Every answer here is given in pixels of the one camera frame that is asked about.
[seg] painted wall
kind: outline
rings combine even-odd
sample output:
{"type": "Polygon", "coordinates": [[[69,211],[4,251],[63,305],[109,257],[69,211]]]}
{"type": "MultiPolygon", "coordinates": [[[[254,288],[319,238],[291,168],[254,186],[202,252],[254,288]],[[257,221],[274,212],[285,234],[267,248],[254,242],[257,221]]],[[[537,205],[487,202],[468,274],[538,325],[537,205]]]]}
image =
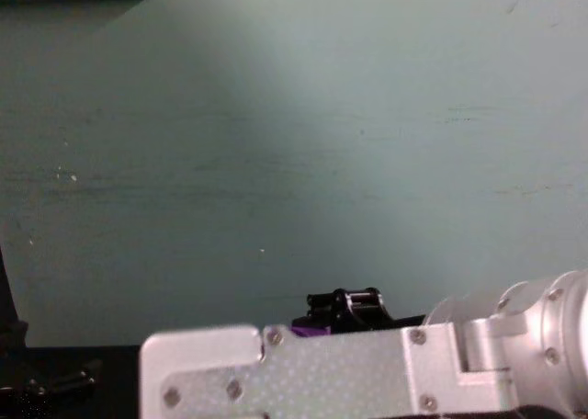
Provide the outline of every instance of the painted wall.
{"type": "Polygon", "coordinates": [[[585,267],[588,0],[0,7],[2,242],[31,345],[396,315],[585,267]]]}

